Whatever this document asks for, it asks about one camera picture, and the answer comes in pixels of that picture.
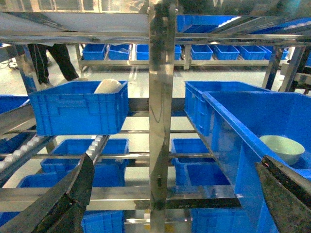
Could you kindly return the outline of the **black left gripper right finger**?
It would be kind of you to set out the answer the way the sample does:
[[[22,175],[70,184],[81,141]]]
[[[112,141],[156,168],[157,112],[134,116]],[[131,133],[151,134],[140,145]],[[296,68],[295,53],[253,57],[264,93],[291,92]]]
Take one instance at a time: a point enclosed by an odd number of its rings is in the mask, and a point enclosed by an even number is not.
[[[280,233],[311,231],[311,182],[265,155],[255,163],[264,199]]]

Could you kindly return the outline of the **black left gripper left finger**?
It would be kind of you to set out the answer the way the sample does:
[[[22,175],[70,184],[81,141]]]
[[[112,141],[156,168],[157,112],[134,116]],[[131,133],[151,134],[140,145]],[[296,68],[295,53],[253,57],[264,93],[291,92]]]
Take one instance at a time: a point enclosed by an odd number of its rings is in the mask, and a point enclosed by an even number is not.
[[[95,168],[83,154],[78,165],[43,196],[0,227],[2,233],[82,233]]]

